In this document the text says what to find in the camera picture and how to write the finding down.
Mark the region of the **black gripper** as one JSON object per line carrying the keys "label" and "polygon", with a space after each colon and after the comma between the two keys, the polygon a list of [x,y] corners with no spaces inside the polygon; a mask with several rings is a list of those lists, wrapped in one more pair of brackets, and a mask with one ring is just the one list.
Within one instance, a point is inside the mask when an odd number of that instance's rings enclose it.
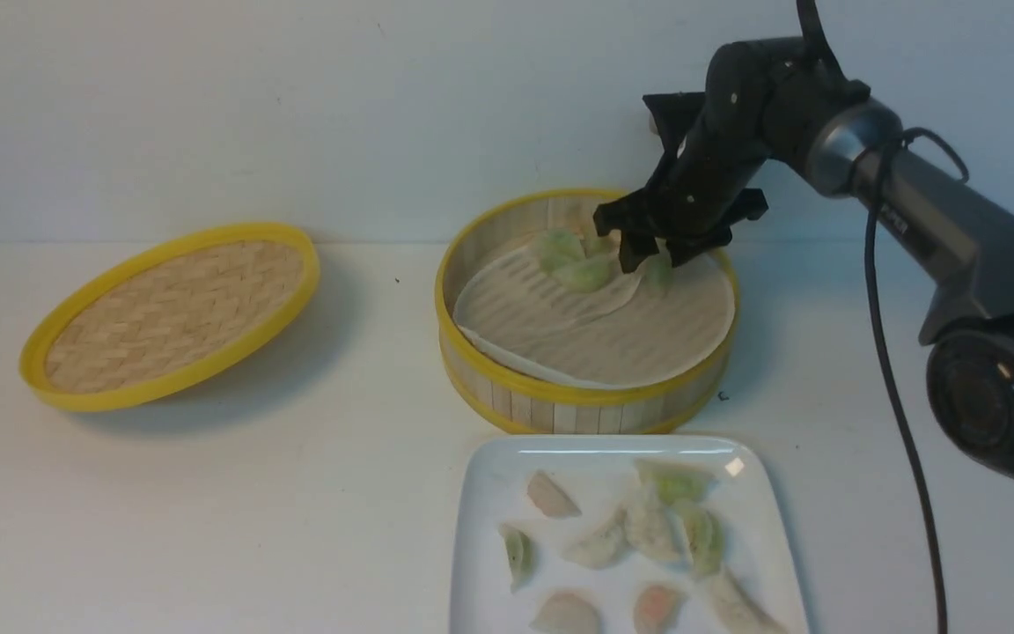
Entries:
{"label": "black gripper", "polygon": [[672,268],[727,246],[732,227],[756,221],[768,201],[750,181],[766,158],[756,145],[728,144],[709,131],[703,92],[655,93],[643,96],[663,153],[642,188],[594,212],[599,236],[621,236],[617,261],[623,274],[667,249]]}

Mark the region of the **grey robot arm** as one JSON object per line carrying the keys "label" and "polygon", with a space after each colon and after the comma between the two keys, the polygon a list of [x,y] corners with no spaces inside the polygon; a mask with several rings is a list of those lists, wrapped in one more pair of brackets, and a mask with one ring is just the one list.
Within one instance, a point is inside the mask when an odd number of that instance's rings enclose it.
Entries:
{"label": "grey robot arm", "polygon": [[665,250],[673,265],[728,245],[768,211],[750,181],[782,162],[827,198],[856,198],[869,232],[885,229],[932,278],[919,342],[930,347],[927,397],[962,453],[1014,478],[1014,214],[912,152],[926,129],[849,79],[812,1],[798,37],[716,50],[703,92],[647,95],[664,152],[643,188],[594,212],[620,234],[625,273]]}

